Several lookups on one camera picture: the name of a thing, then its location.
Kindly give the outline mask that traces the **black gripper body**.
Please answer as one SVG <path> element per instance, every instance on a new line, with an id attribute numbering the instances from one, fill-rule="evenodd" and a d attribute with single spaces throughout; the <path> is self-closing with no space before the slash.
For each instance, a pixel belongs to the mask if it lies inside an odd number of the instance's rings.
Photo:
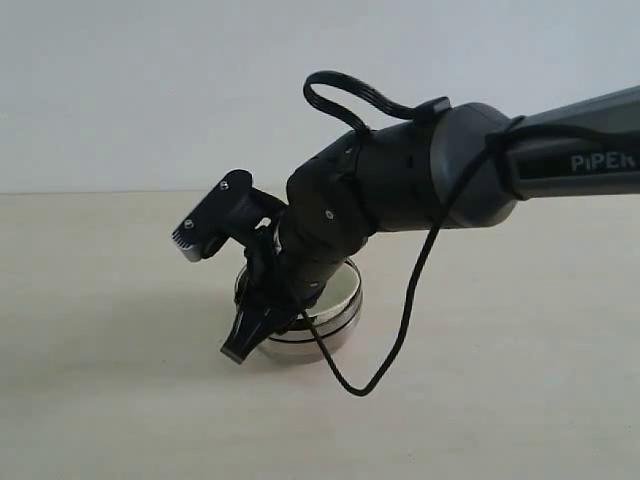
<path id="1" fill-rule="evenodd" d="M 307 302 L 342 264 L 351 260 L 340 247 L 306 231 L 287 210 L 271 224 L 259 226 L 257 233 L 256 243 L 244 247 L 250 280 L 273 289 L 282 285 L 300 311 L 306 306 L 299 295 Z"/>

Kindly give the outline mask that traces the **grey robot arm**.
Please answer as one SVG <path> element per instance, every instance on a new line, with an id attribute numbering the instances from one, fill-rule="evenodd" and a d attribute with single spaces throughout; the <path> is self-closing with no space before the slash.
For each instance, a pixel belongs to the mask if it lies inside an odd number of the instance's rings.
<path id="1" fill-rule="evenodd" d="M 487 228 L 531 198 L 635 194 L 639 91 L 629 88 L 532 116 L 441 97 L 386 106 L 397 124 L 352 120 L 299 166 L 286 200 L 245 189 L 220 229 L 245 247 L 236 316 L 222 345 L 244 361 L 268 338 L 308 324 L 330 278 L 377 233 Z"/>

